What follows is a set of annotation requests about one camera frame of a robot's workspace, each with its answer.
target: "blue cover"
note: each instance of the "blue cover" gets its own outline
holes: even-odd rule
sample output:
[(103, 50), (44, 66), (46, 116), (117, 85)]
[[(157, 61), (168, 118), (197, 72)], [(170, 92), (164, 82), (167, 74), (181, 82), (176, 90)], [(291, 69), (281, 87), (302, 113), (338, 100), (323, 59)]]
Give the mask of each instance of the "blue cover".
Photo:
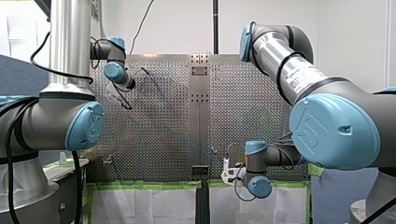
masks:
[(239, 45), (239, 59), (242, 62), (250, 62), (250, 49), (251, 49), (251, 38), (252, 31), (250, 30), (250, 24), (246, 25), (241, 35), (241, 42)]
[(108, 38), (108, 40), (111, 40), (112, 42), (114, 42), (115, 44), (117, 44), (118, 46), (122, 47), (123, 49), (125, 49), (125, 41), (117, 36), (110, 36)]
[(65, 138), (69, 151), (88, 149), (96, 145), (103, 130), (104, 110), (98, 102), (85, 104), (71, 122)]
[(245, 152), (248, 156), (254, 155), (267, 149), (265, 141), (249, 141), (245, 143)]
[(380, 151), (379, 132), (370, 116), (333, 94), (314, 94), (299, 101), (290, 114), (290, 129), (299, 152), (325, 168), (364, 168)]
[(0, 96), (0, 106), (9, 104), (13, 101), (19, 100), (24, 97), (26, 97), (26, 96), (24, 96), (24, 95)]
[(248, 191), (259, 199), (270, 196), (272, 192), (271, 181), (262, 175), (255, 176), (247, 184)]
[(105, 65), (105, 77), (117, 84), (122, 84), (126, 80), (126, 75), (123, 68), (115, 62), (110, 62)]

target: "pegboard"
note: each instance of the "pegboard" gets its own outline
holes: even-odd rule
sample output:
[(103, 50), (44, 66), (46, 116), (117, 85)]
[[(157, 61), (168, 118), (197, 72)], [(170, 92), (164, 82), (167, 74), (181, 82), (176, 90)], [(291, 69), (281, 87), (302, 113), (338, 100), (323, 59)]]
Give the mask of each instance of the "pegboard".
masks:
[[(227, 146), (246, 141), (274, 143), (282, 135), (283, 101), (275, 83), (253, 64), (240, 62), (237, 56), (213, 55), (210, 66), (209, 147), (223, 157)], [(244, 160), (244, 149), (230, 147), (230, 164)], [(221, 162), (212, 162), (211, 176), (222, 171)], [(293, 170), (268, 167), (268, 177), (274, 180), (305, 180), (306, 166)]]
[[(124, 95), (132, 110), (106, 98), (105, 63), (92, 71), (92, 91), (106, 120), (88, 181), (191, 180), (191, 167), (197, 164), (210, 164), (210, 176), (219, 178), (229, 144), (271, 143), (280, 136), (282, 100), (268, 77), (237, 55), (208, 55), (202, 64), (191, 57), (196, 55), (129, 56), (126, 67), (136, 88)], [(207, 66), (207, 73), (198, 66)], [(243, 153), (232, 147), (231, 164), (241, 161)], [(305, 166), (269, 169), (272, 179), (305, 176)]]
[(106, 98), (104, 65), (92, 71), (92, 91), (105, 108), (105, 127), (88, 180), (191, 180), (189, 56), (162, 61), (130, 57), (126, 67), (136, 88), (124, 96), (132, 110)]

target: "white wall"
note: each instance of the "white wall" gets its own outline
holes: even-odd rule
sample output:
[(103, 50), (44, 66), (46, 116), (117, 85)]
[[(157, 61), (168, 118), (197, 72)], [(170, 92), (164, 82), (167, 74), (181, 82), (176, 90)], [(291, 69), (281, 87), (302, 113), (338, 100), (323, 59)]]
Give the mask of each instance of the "white wall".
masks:
[[(104, 0), (105, 33), (124, 37), (129, 49), (149, 1)], [(219, 53), (237, 54), (242, 29), (251, 21), (296, 25), (318, 51), (318, 0), (220, 0)], [(213, 52), (212, 0), (154, 1), (134, 48), (137, 54), (208, 51)]]
[(396, 2), (389, 0), (388, 84), (396, 86)]
[(320, 0), (319, 68), (366, 91), (387, 83), (389, 0)]
[[(34, 1), (0, 1), (0, 54), (30, 62), (30, 56), (50, 30), (47, 16)], [(97, 21), (91, 22), (91, 33), (100, 37)], [(44, 66), (50, 61), (50, 42), (35, 60)]]
[(239, 53), (242, 29), (258, 24), (288, 24), (308, 35), (318, 61), (318, 0), (219, 0), (219, 52)]
[[(106, 35), (125, 39), (126, 48), (150, 0), (103, 0)], [(134, 53), (206, 53), (213, 49), (211, 0), (154, 1), (134, 46)]]

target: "cable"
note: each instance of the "cable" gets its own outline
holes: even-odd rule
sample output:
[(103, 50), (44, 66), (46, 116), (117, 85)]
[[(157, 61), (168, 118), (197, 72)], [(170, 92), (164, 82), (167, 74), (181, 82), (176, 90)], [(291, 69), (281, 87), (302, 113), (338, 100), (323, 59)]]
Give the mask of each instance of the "cable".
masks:
[(372, 223), (376, 218), (384, 214), (386, 211), (388, 211), (393, 205), (396, 204), (396, 197), (390, 200), (388, 203), (384, 204), (382, 207), (380, 207), (378, 210), (376, 210), (372, 215), (367, 217), (361, 224), (369, 224)]
[(126, 104), (126, 105), (125, 105), (124, 103), (121, 103), (121, 106), (122, 106), (123, 108), (125, 108), (126, 110), (132, 110), (131, 104), (130, 104), (129, 101), (126, 99), (126, 97), (121, 93), (121, 89), (118, 88), (117, 85), (116, 85), (114, 82), (111, 82), (111, 83), (113, 84), (114, 89), (116, 89), (117, 93), (118, 93), (118, 94), (120, 95), (120, 97), (122, 98), (123, 102)]
[(20, 224), (14, 207), (14, 167), (11, 152), (11, 134), (14, 131), (17, 121), (24, 115), (24, 112), (32, 105), (36, 104), (38, 99), (36, 97), (28, 97), (19, 101), (13, 102), (9, 106), (0, 111), (0, 117), (8, 112), (10, 109), (22, 105), (17, 116), (12, 120), (6, 133), (6, 154), (7, 154), (7, 168), (8, 168), (8, 209), (14, 224)]
[(226, 151), (225, 151), (225, 158), (228, 158), (228, 157), (229, 157), (229, 155), (230, 155), (230, 148), (231, 148), (232, 146), (240, 146), (241, 148), (244, 148), (244, 147), (242, 147), (242, 144), (239, 144), (239, 143), (231, 143), (230, 145), (227, 146), (227, 149), (226, 149)]
[(32, 56), (30, 57), (30, 62), (34, 66), (39, 67), (39, 68), (41, 68), (41, 69), (43, 69), (43, 70), (45, 70), (47, 72), (51, 72), (53, 74), (56, 74), (56, 75), (59, 75), (59, 76), (62, 76), (62, 77), (75, 77), (75, 78), (86, 79), (86, 80), (89, 81), (90, 84), (92, 84), (93, 83), (93, 78), (92, 77), (77, 76), (77, 75), (71, 75), (71, 74), (64, 73), (64, 72), (55, 71), (55, 70), (52, 70), (52, 69), (50, 69), (48, 67), (44, 67), (44, 66), (38, 64), (35, 61), (35, 56), (37, 55), (38, 52), (40, 52), (44, 48), (44, 46), (47, 43), (47, 40), (48, 40), (49, 37), (50, 37), (50, 32), (47, 33), (47, 35), (44, 38), (43, 43), (41, 43), (40, 47), (38, 47), (38, 49), (35, 52), (33, 52)]
[(153, 2), (154, 2), (154, 0), (151, 0), (151, 2), (148, 4), (148, 8), (146, 9), (145, 16), (143, 17), (143, 20), (140, 22), (139, 29), (137, 30), (137, 33), (134, 36), (134, 40), (132, 41), (132, 47), (131, 47), (131, 51), (129, 52), (129, 54), (132, 54), (132, 51), (134, 51), (134, 42), (136, 41), (137, 37), (140, 34), (140, 30), (142, 29), (143, 22), (145, 22), (145, 19), (146, 19), (147, 15), (149, 14), (149, 9), (151, 8), (151, 5)]
[[(96, 65), (93, 65), (93, 60), (91, 60), (91, 68), (93, 70), (96, 70), (96, 68), (99, 66), (99, 63), (101, 61), (102, 58), (102, 53), (103, 53), (103, 48), (102, 46), (99, 44), (100, 42), (107, 42), (110, 43), (113, 47), (119, 49), (123, 55), (124, 58), (126, 58), (126, 53), (125, 53), (125, 49), (123, 49), (121, 46), (119, 46), (118, 44), (114, 43), (111, 40), (108, 39), (96, 39), (95, 37), (91, 36), (91, 39), (93, 40), (93, 55), (95, 56), (95, 58), (97, 59), (97, 63)], [(120, 61), (120, 60), (115, 60), (115, 59), (107, 59), (108, 61)]]
[(279, 147), (277, 144), (271, 144), (270, 146), (276, 148), (276, 149), (279, 151), (279, 161), (280, 161), (280, 162), (282, 162), (282, 157), (281, 157), (282, 153), (289, 159), (289, 161), (290, 161), (290, 163), (291, 163), (291, 168), (282, 165), (282, 168), (283, 168), (283, 169), (285, 169), (285, 170), (292, 170), (292, 169), (294, 169), (294, 167), (295, 167), (294, 160), (293, 160), (293, 158), (291, 157), (291, 155), (289, 155), (288, 152), (286, 152), (283, 148)]
[(236, 173), (236, 179), (235, 179), (235, 182), (233, 182), (233, 190), (235, 191), (236, 196), (237, 196), (242, 202), (249, 203), (249, 202), (252, 202), (253, 200), (255, 200), (255, 199), (256, 199), (256, 196), (254, 196), (254, 197), (251, 198), (251, 199), (244, 199), (244, 198), (242, 198), (242, 196), (238, 193), (238, 190), (236, 190), (236, 182), (238, 182), (238, 180), (239, 180), (239, 178), (238, 178), (239, 173), (241, 172), (241, 170), (242, 170), (242, 168), (245, 166), (245, 164), (246, 164), (246, 163), (244, 162), (244, 163), (241, 165), (241, 167), (239, 168), (238, 172)]
[(79, 224), (79, 221), (81, 219), (81, 209), (82, 209), (81, 167), (79, 166), (79, 158), (77, 152), (72, 151), (72, 155), (76, 169), (76, 181), (77, 181), (77, 208), (76, 208), (76, 217), (74, 223)]

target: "label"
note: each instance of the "label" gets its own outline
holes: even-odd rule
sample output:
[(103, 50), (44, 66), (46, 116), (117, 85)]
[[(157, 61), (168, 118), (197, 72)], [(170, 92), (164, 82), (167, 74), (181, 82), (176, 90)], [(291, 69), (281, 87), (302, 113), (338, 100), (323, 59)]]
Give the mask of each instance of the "label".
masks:
[(299, 94), (308, 86), (320, 82), (327, 77), (311, 63), (301, 63), (285, 77), (285, 81)]

